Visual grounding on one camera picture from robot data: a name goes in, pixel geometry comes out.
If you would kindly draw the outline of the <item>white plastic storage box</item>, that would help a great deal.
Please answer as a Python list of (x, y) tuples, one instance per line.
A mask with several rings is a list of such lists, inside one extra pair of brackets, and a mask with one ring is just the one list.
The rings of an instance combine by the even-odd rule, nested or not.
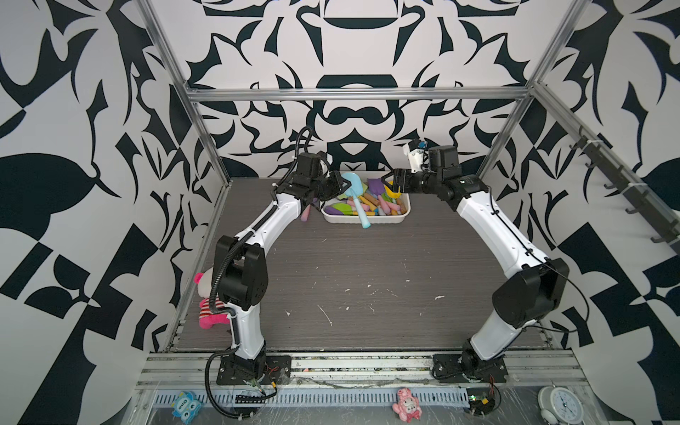
[[(356, 171), (356, 174), (359, 175), (359, 177), (364, 183), (366, 183), (368, 179), (380, 178), (384, 174), (384, 172)], [(399, 199), (403, 201), (403, 204), (407, 209), (406, 212), (404, 212), (401, 215), (388, 215), (388, 216), (380, 215), (371, 216), (369, 213), (366, 213), (368, 221), (372, 225), (400, 224), (403, 221), (405, 221), (405, 219), (407, 218), (411, 211), (412, 206), (411, 199), (408, 194), (403, 194)], [(335, 215), (328, 214), (326, 212), (327, 208), (337, 203), (340, 203), (340, 200), (337, 198), (333, 198), (326, 203), (324, 209), (322, 210), (322, 216), (325, 221), (331, 224), (361, 224), (361, 218), (359, 217), (359, 215), (345, 215), (345, 214)]]

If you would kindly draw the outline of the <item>purple shovel pink handle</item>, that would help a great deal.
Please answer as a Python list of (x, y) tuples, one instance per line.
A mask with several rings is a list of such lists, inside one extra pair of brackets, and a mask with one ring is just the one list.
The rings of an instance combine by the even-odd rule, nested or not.
[(309, 216), (310, 216), (311, 212), (317, 206), (318, 206), (318, 198), (314, 198), (313, 201), (304, 208), (304, 210), (303, 210), (303, 212), (300, 216), (300, 220), (303, 221), (303, 222), (307, 222), (309, 220)]

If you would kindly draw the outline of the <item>blue toy shovel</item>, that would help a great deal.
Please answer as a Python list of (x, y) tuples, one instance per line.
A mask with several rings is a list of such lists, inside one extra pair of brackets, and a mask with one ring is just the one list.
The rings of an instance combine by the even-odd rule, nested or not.
[(361, 182), (361, 178), (359, 177), (359, 175), (352, 172), (341, 173), (341, 177), (343, 178), (344, 181), (348, 182), (348, 187), (345, 191), (345, 196), (347, 198), (350, 198), (354, 203), (355, 208), (357, 209), (359, 220), (361, 221), (362, 228), (364, 229), (370, 228), (371, 223), (368, 219), (366, 211), (363, 209), (363, 207), (361, 206), (361, 202), (359, 201), (359, 196), (363, 195), (363, 183)]

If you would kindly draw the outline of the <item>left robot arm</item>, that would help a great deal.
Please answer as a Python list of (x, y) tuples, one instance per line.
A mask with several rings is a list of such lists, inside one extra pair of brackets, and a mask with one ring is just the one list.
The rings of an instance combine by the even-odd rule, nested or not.
[(247, 365), (262, 362), (265, 338), (260, 327), (260, 302), (268, 286), (267, 254), (276, 240), (310, 205), (320, 204), (349, 187), (332, 157), (303, 152), (294, 166), (272, 186), (271, 202), (249, 226), (217, 244), (208, 307), (215, 315), (228, 315), (231, 349)]

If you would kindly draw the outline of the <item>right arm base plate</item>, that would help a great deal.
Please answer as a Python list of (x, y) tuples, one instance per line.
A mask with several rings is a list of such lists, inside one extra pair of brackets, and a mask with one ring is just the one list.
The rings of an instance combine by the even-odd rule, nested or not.
[(480, 384), (506, 382), (508, 367), (505, 356), (484, 361), (478, 359), (474, 352), (460, 354), (437, 354), (433, 356), (432, 377), (442, 384)]

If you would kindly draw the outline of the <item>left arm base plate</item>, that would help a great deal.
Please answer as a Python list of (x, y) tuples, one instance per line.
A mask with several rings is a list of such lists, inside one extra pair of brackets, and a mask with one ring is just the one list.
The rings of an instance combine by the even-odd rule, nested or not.
[(262, 353), (255, 359), (243, 359), (235, 354), (222, 356), (216, 384), (286, 384), (290, 381), (291, 363), (292, 357), (286, 355)]

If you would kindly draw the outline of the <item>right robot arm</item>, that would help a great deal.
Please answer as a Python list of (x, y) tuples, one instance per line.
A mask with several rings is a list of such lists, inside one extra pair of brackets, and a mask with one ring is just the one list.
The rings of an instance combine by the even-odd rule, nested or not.
[(469, 338), (460, 357), (471, 372), (499, 359), (518, 336), (561, 303), (568, 265), (550, 259), (511, 223), (492, 190), (477, 175), (465, 175), (454, 146), (414, 140), (403, 146), (407, 168), (383, 178), (394, 193), (430, 194), (467, 221), (499, 262), (506, 281), (492, 295), (492, 313)]

